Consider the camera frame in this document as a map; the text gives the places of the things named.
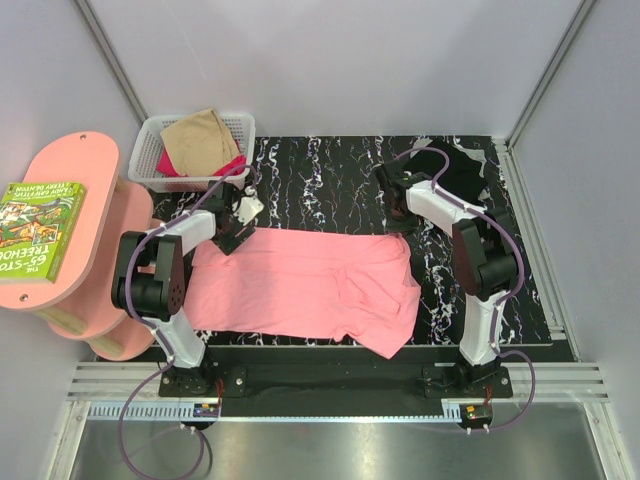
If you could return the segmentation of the light pink t shirt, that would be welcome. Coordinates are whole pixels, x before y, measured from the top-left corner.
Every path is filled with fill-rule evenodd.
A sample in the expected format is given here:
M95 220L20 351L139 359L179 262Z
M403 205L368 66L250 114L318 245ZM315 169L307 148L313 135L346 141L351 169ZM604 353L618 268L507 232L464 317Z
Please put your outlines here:
M197 247L184 310L196 330L350 337L390 359L420 304L410 256L397 235L259 228L230 255Z

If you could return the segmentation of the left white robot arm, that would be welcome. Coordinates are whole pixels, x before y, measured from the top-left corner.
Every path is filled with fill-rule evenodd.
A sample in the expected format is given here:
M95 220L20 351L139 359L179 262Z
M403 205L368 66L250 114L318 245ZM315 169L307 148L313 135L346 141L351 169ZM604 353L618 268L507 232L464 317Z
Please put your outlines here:
M219 180L175 219L145 232L127 231L119 240L112 304L151 332L169 365L183 370L181 384L193 395L208 394L216 372L204 364L205 345L184 310L188 256L201 245L232 254L254 233L263 208L255 187Z

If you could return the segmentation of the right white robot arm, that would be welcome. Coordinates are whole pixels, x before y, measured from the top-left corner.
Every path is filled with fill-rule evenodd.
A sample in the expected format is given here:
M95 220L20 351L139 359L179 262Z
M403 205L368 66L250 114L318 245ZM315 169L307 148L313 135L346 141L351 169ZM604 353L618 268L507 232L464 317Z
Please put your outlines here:
M476 396L490 383L485 366L499 356L504 304L524 283L524 262L510 216L503 209L468 203L426 174L410 175L395 162L375 167L374 175L383 192L389 231L407 234L422 218L452 239L454 275L465 292L459 344L463 365L454 371L454 384L463 395Z

